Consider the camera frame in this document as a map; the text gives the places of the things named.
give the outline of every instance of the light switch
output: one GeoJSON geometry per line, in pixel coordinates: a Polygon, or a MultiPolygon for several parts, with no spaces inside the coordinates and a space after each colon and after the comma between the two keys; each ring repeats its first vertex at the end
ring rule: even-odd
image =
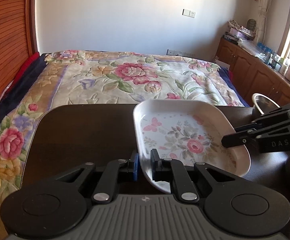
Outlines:
{"type": "Polygon", "coordinates": [[[196,12],[190,11],[189,12],[189,17],[195,18],[196,12]]]}
{"type": "Polygon", "coordinates": [[[183,10],[183,15],[189,16],[189,13],[190,13],[190,10],[186,10],[186,9],[183,10]]]}

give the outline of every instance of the butterfly pattern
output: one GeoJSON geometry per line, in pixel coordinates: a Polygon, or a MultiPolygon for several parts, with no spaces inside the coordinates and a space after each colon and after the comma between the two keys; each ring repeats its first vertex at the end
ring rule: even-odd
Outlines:
{"type": "Polygon", "coordinates": [[[192,117],[197,121],[198,125],[202,125],[204,123],[204,120],[202,120],[199,116],[193,115],[192,117]]]}
{"type": "Polygon", "coordinates": [[[161,126],[161,122],[158,122],[157,118],[152,119],[152,123],[144,127],[144,131],[153,131],[157,132],[157,126],[161,126]]]}

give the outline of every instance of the white tray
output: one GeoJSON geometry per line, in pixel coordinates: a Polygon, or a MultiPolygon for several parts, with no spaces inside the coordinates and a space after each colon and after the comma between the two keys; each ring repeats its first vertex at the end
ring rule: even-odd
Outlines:
{"type": "Polygon", "coordinates": [[[133,112],[141,168],[157,189],[169,193],[168,182],[152,180],[150,151],[156,148],[160,158],[181,160],[184,165],[206,162],[237,176],[250,168],[246,147],[226,149],[224,135],[235,130],[215,106],[192,100],[146,100],[133,112]]]}

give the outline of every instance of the metal bowl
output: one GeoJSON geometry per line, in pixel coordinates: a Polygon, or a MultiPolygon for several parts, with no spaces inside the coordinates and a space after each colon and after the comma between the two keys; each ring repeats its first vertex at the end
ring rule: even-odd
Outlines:
{"type": "Polygon", "coordinates": [[[276,110],[280,107],[269,97],[266,97],[262,94],[253,94],[251,98],[253,102],[252,117],[254,119],[257,119],[262,114],[268,114],[269,112],[276,110]]]}

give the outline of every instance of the curtain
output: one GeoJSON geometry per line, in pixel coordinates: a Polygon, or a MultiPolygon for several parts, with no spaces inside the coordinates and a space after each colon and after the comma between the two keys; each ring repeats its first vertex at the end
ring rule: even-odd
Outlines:
{"type": "Polygon", "coordinates": [[[255,42],[263,43],[266,32],[266,17],[271,4],[271,0],[258,0],[258,19],[255,42]]]}

